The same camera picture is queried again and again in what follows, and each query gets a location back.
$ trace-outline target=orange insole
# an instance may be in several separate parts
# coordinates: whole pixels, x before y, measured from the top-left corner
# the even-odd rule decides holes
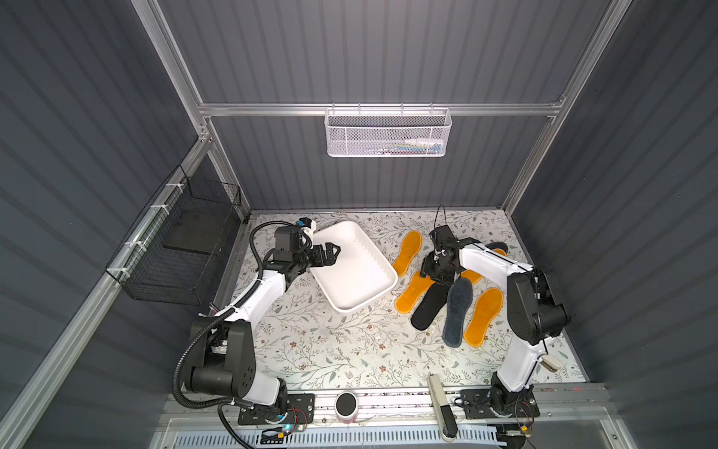
[[[464,331],[464,340],[469,346],[478,348],[484,343],[486,331],[489,324],[496,318],[503,306],[503,293],[496,287],[492,287],[479,296],[476,300],[474,317]]]
[[[494,251],[501,254],[502,256],[506,255],[506,253],[503,252],[503,250],[501,249],[495,249]],[[396,307],[399,313],[411,312],[411,310],[414,309],[416,302],[419,301],[419,298],[424,293],[426,293],[426,291],[429,289],[429,287],[431,287],[432,284],[434,284],[434,281],[432,281],[430,277],[421,277],[420,273],[421,270],[414,273],[414,275],[411,277],[411,281],[409,282],[409,286],[407,286],[406,290],[404,290],[401,295],[396,298],[394,307]],[[476,283],[479,282],[481,278],[483,278],[481,274],[473,272],[470,269],[464,271],[463,273],[461,273],[461,275],[466,279],[470,280],[471,285],[476,285]]]
[[[411,261],[421,249],[421,234],[418,231],[410,231],[401,242],[401,251],[394,262],[394,269],[399,276],[404,276],[409,269]]]
[[[421,270],[417,271],[411,277],[411,281],[409,282],[409,286],[406,287],[406,290],[396,298],[394,307],[396,307],[399,313],[411,312],[411,309],[414,308],[414,304],[419,300],[419,297],[426,293],[433,283],[432,278],[428,276],[421,277]]]

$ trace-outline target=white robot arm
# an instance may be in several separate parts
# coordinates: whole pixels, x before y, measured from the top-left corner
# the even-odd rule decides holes
[[[521,395],[530,393],[533,370],[569,322],[564,306],[551,294],[546,275],[531,264],[491,251],[475,239],[459,240],[449,226],[430,236],[434,252],[424,258],[421,275],[451,285],[465,269],[480,273],[506,292],[508,324],[514,332],[506,357],[491,382],[491,407],[499,415],[513,412]]]
[[[284,226],[275,230],[275,247],[261,261],[253,236],[258,229],[271,224]],[[177,370],[181,371],[181,376],[173,385],[173,394],[180,404],[200,408],[182,397],[180,383],[183,383],[192,392],[234,398],[249,407],[257,404],[268,415],[286,412],[284,382],[256,369],[252,331],[297,276],[307,268],[336,262],[341,248],[331,243],[325,244],[326,249],[322,245],[312,245],[315,229],[313,221],[300,218],[296,224],[263,223],[252,231],[250,247],[259,263],[257,276],[214,317],[201,317],[192,325],[193,343],[180,359]]]

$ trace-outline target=shoe insole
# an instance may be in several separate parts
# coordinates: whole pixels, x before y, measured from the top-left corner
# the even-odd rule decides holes
[[[394,307],[399,313],[409,313],[414,308],[414,304],[419,300],[426,291],[434,284],[434,281],[430,277],[421,277],[421,271],[414,273],[411,277],[409,285],[406,287],[401,295],[396,298]]]
[[[496,251],[497,253],[501,254],[502,256],[505,256],[506,253],[504,253],[501,249],[494,249],[493,251]],[[481,274],[478,274],[477,272],[473,272],[470,269],[465,270],[463,273],[461,273],[461,277],[465,277],[468,279],[472,285],[476,285],[477,282],[479,282],[483,276]],[[434,319],[439,314],[439,311],[444,307],[444,305],[447,303],[447,294],[449,293],[449,288],[446,287],[446,289],[440,289],[438,287],[434,288],[434,285],[429,286],[429,290],[426,291],[426,294],[424,296],[424,299],[421,300],[419,303],[419,306],[416,308],[416,311],[414,311],[414,314],[411,316],[411,325],[414,326],[416,329],[424,330],[428,328]],[[406,312],[402,313],[409,313],[411,312],[411,309],[414,307],[414,303],[416,300],[419,299],[419,296],[421,296],[421,293],[417,294],[415,297],[412,296],[412,303],[411,306],[408,308],[405,308],[403,310],[406,310]],[[399,300],[401,299],[401,296],[396,300],[396,309],[401,312],[401,310],[398,307]]]
[[[496,251],[497,249],[500,249],[501,251],[503,251],[503,253],[501,253],[499,251],[497,251],[497,252],[504,257],[506,256],[506,254],[508,254],[508,245],[502,241],[492,241],[491,243],[486,244],[486,247],[489,249],[492,249],[494,251]]]
[[[464,340],[469,346],[478,348],[484,343],[489,324],[496,318],[502,306],[503,293],[498,288],[490,288],[479,296],[476,300],[474,317],[464,332]]]
[[[421,234],[418,231],[410,231],[401,242],[401,251],[394,261],[394,269],[399,276],[404,276],[409,269],[411,261],[421,249]]]
[[[426,330],[447,303],[448,295],[448,286],[433,284],[411,316],[411,325],[417,330]]]
[[[447,320],[444,324],[442,338],[450,348],[461,346],[461,337],[464,332],[464,317],[473,300],[471,281],[465,277],[456,279],[449,288],[447,297]]]

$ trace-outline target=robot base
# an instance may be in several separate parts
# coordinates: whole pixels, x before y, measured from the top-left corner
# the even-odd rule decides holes
[[[294,424],[294,412],[297,411],[297,424],[309,424],[314,421],[314,395],[313,394],[290,394],[287,396],[288,405],[282,424]],[[265,425],[278,424],[276,415],[272,412],[273,407],[255,406],[253,409],[242,407],[237,419],[238,425]]]
[[[490,387],[461,390],[460,400],[468,420],[526,417],[523,413],[526,412],[526,406],[523,406],[523,409],[517,407],[517,402],[525,402],[529,406],[529,417],[540,415],[539,406],[533,397],[533,385],[520,392],[510,392],[498,380],[496,373],[491,378]]]

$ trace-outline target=ventilation grille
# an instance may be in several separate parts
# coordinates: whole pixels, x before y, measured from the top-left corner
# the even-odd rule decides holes
[[[437,445],[445,443],[435,425],[407,425],[393,427],[330,427],[312,428],[287,437],[281,445],[259,444],[260,430],[237,430],[245,442],[255,448],[329,448],[391,446],[391,445]],[[505,446],[496,440],[496,429],[482,425],[459,425],[456,443],[476,445]],[[234,449],[240,445],[225,431],[216,432],[178,432],[175,449]]]

